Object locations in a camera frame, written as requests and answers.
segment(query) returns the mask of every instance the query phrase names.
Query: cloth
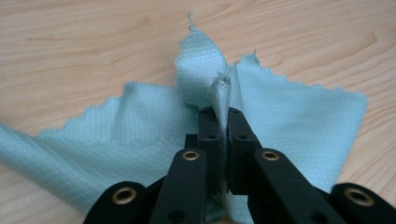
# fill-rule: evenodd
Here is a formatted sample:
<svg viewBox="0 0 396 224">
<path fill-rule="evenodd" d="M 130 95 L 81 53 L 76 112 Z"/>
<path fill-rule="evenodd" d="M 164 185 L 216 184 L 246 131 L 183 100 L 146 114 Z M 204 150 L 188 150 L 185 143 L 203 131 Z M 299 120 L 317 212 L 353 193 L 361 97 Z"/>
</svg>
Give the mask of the cloth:
<svg viewBox="0 0 396 224">
<path fill-rule="evenodd" d="M 147 186 L 164 176 L 185 134 L 197 133 L 198 108 L 212 105 L 223 129 L 232 106 L 264 147 L 284 152 L 314 186 L 330 189 L 358 133 L 367 104 L 362 93 L 289 82 L 261 67 L 254 53 L 228 65 L 192 23 L 180 48 L 178 90 L 130 82 L 121 97 L 38 136 L 0 125 L 0 162 L 86 214 L 115 183 Z M 224 197 L 236 223 L 252 223 L 246 199 Z M 220 214 L 214 201 L 208 214 L 211 220 Z"/>
</svg>

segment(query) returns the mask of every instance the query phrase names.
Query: cloth fold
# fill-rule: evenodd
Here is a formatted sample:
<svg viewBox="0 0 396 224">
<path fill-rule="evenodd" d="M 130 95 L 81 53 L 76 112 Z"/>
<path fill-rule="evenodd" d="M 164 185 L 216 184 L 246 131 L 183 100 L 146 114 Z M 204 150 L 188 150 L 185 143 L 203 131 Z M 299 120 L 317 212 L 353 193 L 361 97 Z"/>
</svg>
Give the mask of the cloth fold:
<svg viewBox="0 0 396 224">
<path fill-rule="evenodd" d="M 0 124 L 0 162 L 85 214 L 117 182 L 147 186 L 165 175 L 185 134 L 197 133 L 198 108 L 212 105 L 224 129 L 232 106 L 264 147 L 284 152 L 314 186 L 330 189 L 358 133 L 362 93 L 289 82 L 261 67 L 255 53 L 228 65 L 192 23 L 176 67 L 177 89 L 127 83 L 120 98 L 87 108 L 59 130 L 29 136 Z M 252 223 L 245 197 L 226 195 L 224 203 L 236 223 Z M 208 211 L 211 220 L 220 214 L 213 201 Z"/>
</svg>

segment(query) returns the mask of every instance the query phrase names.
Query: microfiber cloth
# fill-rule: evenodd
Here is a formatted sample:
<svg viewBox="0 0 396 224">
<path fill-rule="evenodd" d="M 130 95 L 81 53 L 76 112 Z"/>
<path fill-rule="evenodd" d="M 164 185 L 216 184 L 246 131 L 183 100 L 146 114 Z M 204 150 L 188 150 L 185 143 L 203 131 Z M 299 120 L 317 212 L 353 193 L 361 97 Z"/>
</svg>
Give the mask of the microfiber cloth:
<svg viewBox="0 0 396 224">
<path fill-rule="evenodd" d="M 213 106 L 224 134 L 228 106 L 245 114 L 263 147 L 285 153 L 314 186 L 329 191 L 340 174 L 367 105 L 362 93 L 307 87 L 260 66 L 255 53 L 227 64 L 191 22 L 176 59 L 176 88 L 129 82 L 121 97 L 86 109 L 62 129 L 38 136 L 0 124 L 0 162 L 86 214 L 121 181 L 145 186 L 166 175 L 199 108 Z M 252 223 L 247 198 L 224 195 L 236 223 Z M 209 201 L 208 220 L 221 214 Z"/>
</svg>

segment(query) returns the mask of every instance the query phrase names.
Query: light wood tabletop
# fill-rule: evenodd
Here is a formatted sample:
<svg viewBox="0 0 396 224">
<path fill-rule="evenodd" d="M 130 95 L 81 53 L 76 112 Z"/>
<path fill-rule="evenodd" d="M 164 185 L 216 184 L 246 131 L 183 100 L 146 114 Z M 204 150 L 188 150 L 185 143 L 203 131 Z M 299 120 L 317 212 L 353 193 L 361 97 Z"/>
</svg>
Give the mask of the light wood tabletop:
<svg viewBox="0 0 396 224">
<path fill-rule="evenodd" d="M 189 11 L 228 63 L 257 50 L 290 80 L 362 91 L 369 104 L 338 181 L 396 206 L 395 1 L 1 1 L 0 122 L 35 135 L 127 81 L 172 86 Z M 0 165 L 0 223 L 83 220 Z"/>
</svg>

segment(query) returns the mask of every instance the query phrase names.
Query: wooden table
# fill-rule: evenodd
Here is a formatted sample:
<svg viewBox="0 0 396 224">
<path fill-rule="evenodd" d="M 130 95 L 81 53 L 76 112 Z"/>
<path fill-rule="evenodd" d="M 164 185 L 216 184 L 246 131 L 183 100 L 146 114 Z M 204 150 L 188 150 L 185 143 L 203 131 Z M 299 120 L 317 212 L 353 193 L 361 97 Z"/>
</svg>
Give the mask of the wooden table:
<svg viewBox="0 0 396 224">
<path fill-rule="evenodd" d="M 396 2 L 0 2 L 0 122 L 29 134 L 62 127 L 129 80 L 173 85 L 187 14 L 229 63 L 262 65 L 369 100 L 340 182 L 396 205 Z M 81 223 L 84 216 L 0 166 L 1 223 Z"/>
</svg>

